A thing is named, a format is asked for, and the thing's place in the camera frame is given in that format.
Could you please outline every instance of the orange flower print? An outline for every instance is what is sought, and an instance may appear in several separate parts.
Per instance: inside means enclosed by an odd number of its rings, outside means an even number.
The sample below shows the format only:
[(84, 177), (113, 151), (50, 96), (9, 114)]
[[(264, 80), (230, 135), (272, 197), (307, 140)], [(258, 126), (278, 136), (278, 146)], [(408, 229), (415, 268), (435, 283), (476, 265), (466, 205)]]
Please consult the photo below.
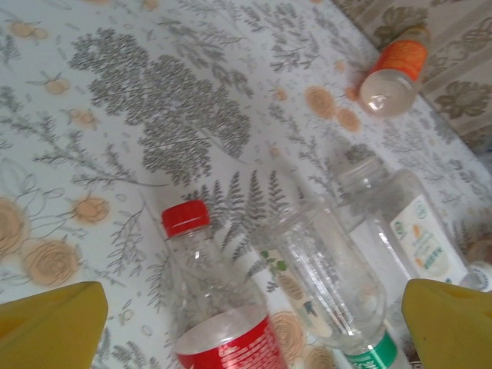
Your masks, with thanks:
[(337, 62), (335, 62), (335, 71), (338, 73), (343, 73), (345, 71), (345, 62), (343, 60), (337, 60)]
[(337, 113), (337, 119), (341, 126), (349, 132), (355, 133), (361, 130), (361, 121), (350, 109), (341, 108)]
[(331, 119), (335, 113), (335, 102), (331, 93), (324, 87), (313, 86), (304, 93), (309, 107), (322, 118)]
[(36, 284), (57, 287), (78, 270), (77, 251), (63, 240), (33, 240), (22, 249), (24, 267)]
[(335, 369), (333, 354), (327, 348), (307, 346), (303, 355), (305, 369)]
[(29, 228), (22, 209), (8, 198), (0, 198), (0, 260), (21, 247)]
[(10, 32), (20, 38), (33, 38), (42, 40), (48, 37), (48, 32), (44, 28), (37, 28), (39, 23), (13, 22), (10, 24)]
[(143, 9), (147, 10), (148, 12), (151, 12), (159, 6), (159, 2), (158, 0), (144, 0), (141, 3), (141, 6)]
[(70, 88), (70, 81), (67, 78), (52, 79), (45, 83), (45, 90), (52, 95), (60, 95)]
[(288, 365), (301, 356), (306, 341), (298, 318), (290, 311), (282, 311), (271, 317), (278, 343)]
[(94, 5), (105, 5), (110, 2), (110, 0), (84, 0), (84, 1)]
[(287, 92), (282, 87), (277, 87), (275, 91), (275, 97), (278, 101), (287, 100)]
[(54, 78), (50, 77), (44, 71), (41, 71), (41, 74), (45, 77), (45, 81), (29, 81), (27, 83), (30, 85), (45, 86), (45, 90), (51, 95), (60, 95), (71, 86), (70, 81), (67, 78), (63, 78), (61, 72)]
[(104, 198), (88, 197), (74, 204), (74, 218), (82, 223), (95, 224), (109, 214), (109, 203)]
[(72, 109), (68, 112), (70, 115), (71, 121), (74, 121), (78, 125), (80, 125), (83, 128), (92, 128), (96, 129), (97, 128), (97, 123), (98, 120), (92, 113), (92, 111), (89, 110), (79, 110), (79, 109)]
[(357, 101), (359, 99), (359, 91), (353, 87), (347, 87), (345, 89), (345, 97), (350, 101)]

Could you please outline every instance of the tablecloth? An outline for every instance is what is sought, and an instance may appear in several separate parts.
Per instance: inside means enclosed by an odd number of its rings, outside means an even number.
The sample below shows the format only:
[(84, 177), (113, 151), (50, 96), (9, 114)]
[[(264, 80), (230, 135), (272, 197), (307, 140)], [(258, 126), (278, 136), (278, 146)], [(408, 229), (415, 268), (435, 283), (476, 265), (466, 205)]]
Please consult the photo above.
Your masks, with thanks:
[(93, 368), (176, 367), (163, 209), (202, 198), (238, 273), (268, 296), (292, 367), (329, 367), (248, 242), (285, 203), (343, 197), (343, 163), (423, 181), (462, 248), (492, 232), (492, 181), (419, 99), (376, 120), (377, 57), (327, 0), (0, 4), (0, 300), (100, 281)]

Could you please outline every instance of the white label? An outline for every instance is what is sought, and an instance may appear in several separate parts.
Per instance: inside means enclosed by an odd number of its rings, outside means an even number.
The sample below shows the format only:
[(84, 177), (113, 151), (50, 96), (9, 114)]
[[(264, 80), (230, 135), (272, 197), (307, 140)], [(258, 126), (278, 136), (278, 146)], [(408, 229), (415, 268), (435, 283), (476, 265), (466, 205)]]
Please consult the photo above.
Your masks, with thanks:
[(421, 278), (459, 284), (468, 274), (423, 195), (391, 222), (391, 229)]

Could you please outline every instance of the flower print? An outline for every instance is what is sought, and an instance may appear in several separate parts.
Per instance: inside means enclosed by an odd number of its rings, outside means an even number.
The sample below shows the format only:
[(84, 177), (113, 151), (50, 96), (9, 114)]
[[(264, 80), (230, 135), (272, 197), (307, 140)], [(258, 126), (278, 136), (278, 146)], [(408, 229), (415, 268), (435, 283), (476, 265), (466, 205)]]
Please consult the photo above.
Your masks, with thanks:
[(277, 87), (275, 89), (275, 97), (277, 98), (278, 101), (283, 101), (288, 99), (287, 92), (282, 87)]
[(20, 38), (33, 38), (41, 40), (48, 37), (44, 28), (35, 27), (38, 23), (13, 22), (10, 24), (10, 32)]
[(341, 126), (349, 132), (359, 132), (361, 130), (361, 121), (356, 114), (348, 108), (341, 108), (337, 113), (337, 119)]
[(29, 223), (22, 209), (0, 198), (0, 259), (16, 252), (29, 236)]
[(335, 71), (338, 73), (343, 73), (345, 71), (345, 62), (343, 60), (338, 60), (335, 63)]
[(159, 3), (158, 0), (144, 0), (141, 3), (141, 6), (143, 9), (147, 10), (148, 12), (151, 12), (159, 6)]
[(489, 104), (492, 85), (453, 81), (446, 86), (446, 93), (435, 99), (440, 105), (440, 113), (448, 114), (450, 119), (463, 115), (477, 117), (485, 112)]
[(104, 198), (88, 197), (74, 205), (74, 217), (84, 223), (95, 224), (109, 214), (109, 203)]
[(36, 27), (29, 23), (13, 22), (10, 24), (10, 32), (20, 38), (26, 38), (32, 35)]
[(298, 318), (290, 311), (281, 311), (271, 317), (278, 343), (288, 365), (301, 356), (306, 337)]
[(83, 128), (97, 128), (98, 119), (94, 116), (94, 113), (89, 110), (71, 109), (65, 111), (70, 116), (71, 121), (74, 121)]
[(304, 93), (309, 107), (322, 118), (331, 119), (335, 113), (335, 102), (331, 93), (324, 87), (313, 86)]
[(325, 347), (307, 346), (304, 349), (305, 369), (335, 369), (333, 354)]
[(64, 284), (78, 270), (78, 255), (65, 240), (33, 240), (22, 246), (24, 267), (32, 281), (43, 286)]
[(345, 97), (350, 101), (357, 101), (359, 99), (359, 91), (354, 87), (347, 87), (345, 89)]
[(60, 95), (71, 86), (70, 81), (67, 78), (63, 78), (61, 72), (54, 78), (50, 77), (44, 71), (41, 71), (41, 74), (45, 77), (45, 81), (29, 81), (27, 83), (30, 85), (45, 86), (45, 90), (51, 95)]
[(84, 0), (84, 1), (94, 5), (104, 5), (109, 3), (109, 0)]

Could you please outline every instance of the clear plastic bottle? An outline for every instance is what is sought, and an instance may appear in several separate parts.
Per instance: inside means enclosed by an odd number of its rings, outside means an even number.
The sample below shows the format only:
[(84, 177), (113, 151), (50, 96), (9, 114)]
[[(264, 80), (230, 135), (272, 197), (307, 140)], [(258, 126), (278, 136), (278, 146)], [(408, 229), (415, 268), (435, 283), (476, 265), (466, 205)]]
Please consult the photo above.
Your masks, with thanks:
[(162, 213), (173, 270), (168, 284), (175, 352), (194, 369), (287, 369), (258, 286), (233, 272), (208, 225), (207, 208), (189, 201)]
[(480, 291), (492, 293), (492, 238), (472, 244), (467, 252), (470, 268), (480, 279)]
[(340, 209), (347, 229), (352, 231), (366, 218), (372, 235), (383, 244), (377, 256), (396, 263), (405, 279), (479, 289), (476, 274), (414, 173), (402, 169), (388, 177), (377, 158), (368, 158), (345, 168), (337, 179), (347, 193)]
[(407, 28), (391, 42), (361, 85), (363, 108), (380, 117), (408, 111), (421, 88), (430, 42), (424, 26)]
[(341, 349), (355, 368), (410, 369), (384, 326), (384, 288), (327, 201), (285, 208), (263, 232), (312, 301), (310, 312), (328, 328), (312, 333)]

